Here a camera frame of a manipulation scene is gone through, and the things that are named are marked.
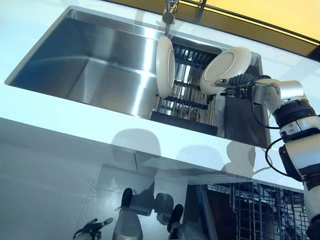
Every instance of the yellow wall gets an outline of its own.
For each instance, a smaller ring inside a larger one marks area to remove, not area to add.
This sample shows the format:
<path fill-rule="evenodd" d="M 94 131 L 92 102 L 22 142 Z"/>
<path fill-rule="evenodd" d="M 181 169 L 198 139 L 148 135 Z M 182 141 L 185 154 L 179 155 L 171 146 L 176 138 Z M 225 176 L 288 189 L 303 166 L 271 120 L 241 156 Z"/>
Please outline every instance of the yellow wall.
<path fill-rule="evenodd" d="M 320 40 L 320 0 L 207 0 L 206 4 Z"/>

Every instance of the dish rack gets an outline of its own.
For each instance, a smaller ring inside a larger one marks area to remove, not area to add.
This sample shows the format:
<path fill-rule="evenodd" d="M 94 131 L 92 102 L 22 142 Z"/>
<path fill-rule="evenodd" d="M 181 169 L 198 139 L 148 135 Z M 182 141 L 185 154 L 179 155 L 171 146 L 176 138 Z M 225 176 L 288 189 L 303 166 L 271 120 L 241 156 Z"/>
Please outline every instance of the dish rack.
<path fill-rule="evenodd" d="M 309 240 L 303 193 L 259 183 L 208 185 L 229 194 L 237 240 Z"/>
<path fill-rule="evenodd" d="M 179 44 L 172 40 L 175 58 L 175 75 L 172 93 L 166 99 L 159 101 L 151 119 L 163 122 L 161 115 L 171 116 L 179 125 L 179 120 L 185 120 L 183 126 L 211 135 L 216 135 L 215 125 L 215 100 L 216 95 L 203 94 L 199 87 L 200 77 L 207 65 L 220 53 L 208 52 Z"/>

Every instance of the faucet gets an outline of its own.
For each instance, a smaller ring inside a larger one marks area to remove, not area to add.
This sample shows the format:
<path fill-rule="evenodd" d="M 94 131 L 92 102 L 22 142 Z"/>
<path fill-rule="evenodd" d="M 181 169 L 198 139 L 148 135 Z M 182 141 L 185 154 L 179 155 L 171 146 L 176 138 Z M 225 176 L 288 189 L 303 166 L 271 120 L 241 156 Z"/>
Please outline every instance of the faucet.
<path fill-rule="evenodd" d="M 168 34 L 170 25 L 175 23 L 179 0 L 164 0 L 162 20 L 165 23 L 165 35 Z"/>

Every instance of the stainless steel sink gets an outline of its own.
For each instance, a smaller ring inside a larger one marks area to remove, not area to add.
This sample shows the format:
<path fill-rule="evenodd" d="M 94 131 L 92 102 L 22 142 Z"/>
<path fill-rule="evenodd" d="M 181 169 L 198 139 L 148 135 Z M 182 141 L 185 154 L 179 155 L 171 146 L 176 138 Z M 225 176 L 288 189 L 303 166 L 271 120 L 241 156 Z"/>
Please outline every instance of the stainless steel sink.
<path fill-rule="evenodd" d="M 71 9 L 6 83 L 148 118 L 157 104 L 160 35 L 152 28 Z"/>
<path fill-rule="evenodd" d="M 72 6 L 55 21 L 5 83 L 123 114 L 152 119 L 153 111 L 163 112 L 163 104 L 164 108 L 171 112 L 171 103 L 159 99 L 156 80 L 157 45 L 163 34 L 162 28 L 157 30 L 154 26 L 134 20 Z M 183 54 L 200 51 L 201 55 L 194 59 L 200 59 L 206 64 L 221 51 L 230 48 L 223 43 L 180 32 L 174 32 L 174 35 L 175 54 L 179 52 L 176 60 L 180 61 L 176 66 L 184 66 L 176 68 L 176 76 L 182 69 L 196 64 L 183 63 L 184 57 L 189 59 L 189 55 L 180 55 L 181 47 L 187 50 Z M 252 53 L 252 56 L 248 71 L 262 74 L 259 55 Z M 182 78 L 195 79 L 192 74 L 196 73 L 199 78 L 205 67 L 203 64 L 199 66 L 198 71 L 188 71 L 190 76 Z M 186 88 L 183 86 L 179 90 L 184 93 Z M 181 95 L 183 101 L 186 100 L 185 96 Z M 204 104 L 207 104 L 204 101 L 207 98 L 208 96 L 199 95 Z M 185 109 L 184 104 L 177 105 L 176 109 L 179 110 L 179 107 Z M 270 143 L 269 132 L 255 122 L 249 102 L 227 98 L 220 106 L 209 104 L 208 107 L 221 108 L 220 111 L 224 113 L 218 116 L 210 111 L 210 121 L 204 121 L 204 118 L 199 120 L 200 117 L 197 119 L 199 124 L 208 125 L 210 122 L 215 125 L 215 118 L 220 117 L 224 129 L 221 131 L 223 134 L 219 134 L 218 131 L 217 136 L 262 147 Z M 262 122 L 268 122 L 267 112 L 263 107 L 258 106 L 255 111 Z M 197 131 L 187 127 L 196 124 L 197 122 L 190 124 L 185 121 L 179 122 L 178 126 Z M 211 133 L 214 132 L 212 128 L 208 129 Z"/>

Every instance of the wire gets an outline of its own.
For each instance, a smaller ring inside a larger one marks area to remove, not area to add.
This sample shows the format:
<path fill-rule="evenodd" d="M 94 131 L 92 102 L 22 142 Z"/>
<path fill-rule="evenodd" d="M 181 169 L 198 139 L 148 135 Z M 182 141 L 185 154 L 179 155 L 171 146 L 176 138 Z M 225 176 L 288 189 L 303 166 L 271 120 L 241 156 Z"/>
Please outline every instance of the wire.
<path fill-rule="evenodd" d="M 251 111 L 252 111 L 254 119 L 261 127 L 266 128 L 266 129 L 280 129 L 280 127 L 278 127 L 278 126 L 267 126 L 259 121 L 259 119 L 257 118 L 257 116 L 255 114 L 254 102 L 252 100 L 251 100 Z"/>
<path fill-rule="evenodd" d="M 271 77 L 269 77 L 268 75 L 257 76 L 257 77 L 255 77 L 255 79 L 253 79 L 250 82 L 251 87 L 253 87 L 255 85 L 256 81 L 258 81 L 259 79 L 263 79 L 263 78 L 271 79 Z M 265 128 L 265 129 L 280 129 L 280 127 L 278 127 L 278 126 L 267 126 L 267 125 L 263 124 L 261 121 L 259 121 L 259 119 L 257 118 L 257 115 L 255 113 L 254 101 L 252 101 L 252 98 L 250 98 L 250 102 L 251 102 L 251 111 L 252 111 L 253 117 L 261 127 Z"/>
<path fill-rule="evenodd" d="M 270 166 L 270 168 L 272 168 L 273 170 L 275 170 L 275 171 L 276 171 L 277 173 L 279 173 L 279 174 L 282 174 L 282 175 L 284 175 L 284 176 L 286 176 L 286 177 L 289 177 L 288 174 L 286 174 L 286 173 L 284 173 L 284 172 L 279 171 L 278 169 L 276 169 L 276 168 L 270 163 L 270 161 L 269 161 L 269 159 L 268 159 L 268 152 L 269 152 L 269 150 L 271 149 L 271 147 L 272 147 L 275 143 L 279 142 L 280 140 L 282 140 L 281 137 L 278 138 L 277 140 L 273 141 L 273 142 L 266 148 L 265 153 L 264 153 L 264 157 L 265 157 L 266 163 Z"/>

